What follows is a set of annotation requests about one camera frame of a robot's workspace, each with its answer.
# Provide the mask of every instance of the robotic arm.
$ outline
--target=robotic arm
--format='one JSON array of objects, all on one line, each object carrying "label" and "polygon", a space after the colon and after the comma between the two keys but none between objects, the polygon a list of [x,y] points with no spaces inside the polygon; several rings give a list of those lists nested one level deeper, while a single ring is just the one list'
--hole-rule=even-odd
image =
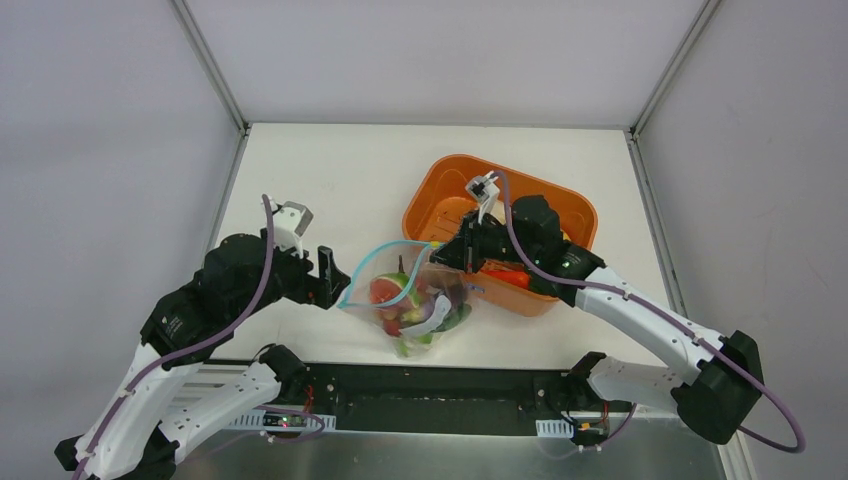
[{"label": "robotic arm", "polygon": [[[267,246],[268,229],[263,229],[260,237],[229,236],[206,254],[191,282],[156,304],[141,329],[129,371],[110,401],[112,408],[104,411],[87,433],[56,447],[65,469],[77,471],[74,478],[170,478],[176,464],[210,435],[246,410],[296,388],[305,367],[288,349],[276,346],[233,384],[163,418],[171,400],[201,363],[233,337],[233,325],[259,295],[257,285],[264,274],[266,251],[272,255],[270,272],[249,313],[281,298],[328,309],[350,283],[336,268],[333,252],[327,247],[318,247],[318,277],[309,275],[313,263],[300,241],[312,220],[308,208],[292,202],[277,205],[271,200],[266,208],[272,209],[267,213],[273,247]],[[162,361],[198,344],[206,345]],[[151,369],[156,363],[161,365]],[[138,380],[144,371],[147,374]],[[92,444],[93,451],[88,451]]]},{"label": "robotic arm", "polygon": [[[573,404],[575,408],[600,400],[626,400],[676,411],[686,425],[711,442],[726,444],[730,440],[761,393],[715,358],[705,344],[762,382],[759,352],[753,339],[739,331],[725,337],[650,302],[686,325],[696,340],[684,335],[656,312],[634,301],[648,299],[600,257],[564,240],[559,215],[541,195],[519,198],[506,207],[511,208],[515,240],[522,247],[522,252],[517,251],[507,226],[488,214],[499,194],[494,175],[476,177],[467,190],[480,208],[464,216],[453,239],[432,253],[432,262],[468,273],[478,272],[489,259],[523,264],[531,291],[557,297],[609,322],[668,366],[630,364],[591,352],[565,377],[567,393],[579,399]],[[522,255],[546,275],[527,267],[528,261]],[[553,277],[573,283],[554,282]],[[613,290],[622,293],[610,293]]]}]

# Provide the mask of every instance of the orange bin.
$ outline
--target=orange bin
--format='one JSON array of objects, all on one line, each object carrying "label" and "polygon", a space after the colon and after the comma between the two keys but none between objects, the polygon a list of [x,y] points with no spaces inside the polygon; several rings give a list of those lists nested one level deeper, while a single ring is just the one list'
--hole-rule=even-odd
[{"label": "orange bin", "polygon": [[[559,213],[560,226],[571,241],[592,246],[598,229],[595,207],[583,195],[521,172],[470,155],[449,155],[433,164],[403,215],[403,235],[411,240],[446,242],[453,238],[463,215],[477,208],[465,191],[472,178],[502,170],[509,179],[511,200],[525,195],[544,195]],[[476,273],[469,281],[482,287],[484,300],[525,317],[547,312],[559,301],[486,275]]]}]

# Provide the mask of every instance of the gray wall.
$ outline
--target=gray wall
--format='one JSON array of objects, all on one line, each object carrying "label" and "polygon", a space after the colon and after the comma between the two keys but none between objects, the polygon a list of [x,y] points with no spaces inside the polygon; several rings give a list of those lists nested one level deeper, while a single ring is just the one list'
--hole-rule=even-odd
[{"label": "gray wall", "polygon": [[[759,341],[809,450],[762,479],[848,478],[848,2],[728,0],[641,151],[690,315]],[[767,401],[746,422],[787,442]]]},{"label": "gray wall", "polygon": [[236,139],[168,2],[0,2],[0,478],[69,478]]},{"label": "gray wall", "polygon": [[702,0],[191,0],[256,122],[632,124]]}]

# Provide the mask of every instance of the plastic bag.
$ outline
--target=plastic bag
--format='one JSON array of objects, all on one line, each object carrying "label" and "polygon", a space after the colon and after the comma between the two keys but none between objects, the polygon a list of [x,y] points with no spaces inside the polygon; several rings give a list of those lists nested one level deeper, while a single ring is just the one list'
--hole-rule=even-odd
[{"label": "plastic bag", "polygon": [[471,313],[462,272],[427,261],[433,245],[400,240],[368,254],[339,308],[380,327],[399,356],[428,351]]}]

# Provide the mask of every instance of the watermelon slice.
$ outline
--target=watermelon slice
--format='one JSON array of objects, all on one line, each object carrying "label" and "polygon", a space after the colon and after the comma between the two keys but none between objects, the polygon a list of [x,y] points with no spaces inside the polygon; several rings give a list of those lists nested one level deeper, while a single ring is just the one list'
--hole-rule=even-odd
[{"label": "watermelon slice", "polygon": [[[375,277],[369,285],[369,299],[372,304],[379,304],[395,299],[401,294],[409,283],[409,276],[405,273],[386,273]],[[421,295],[417,289],[411,288],[409,292],[397,304],[404,309],[418,308],[421,305]]]}]

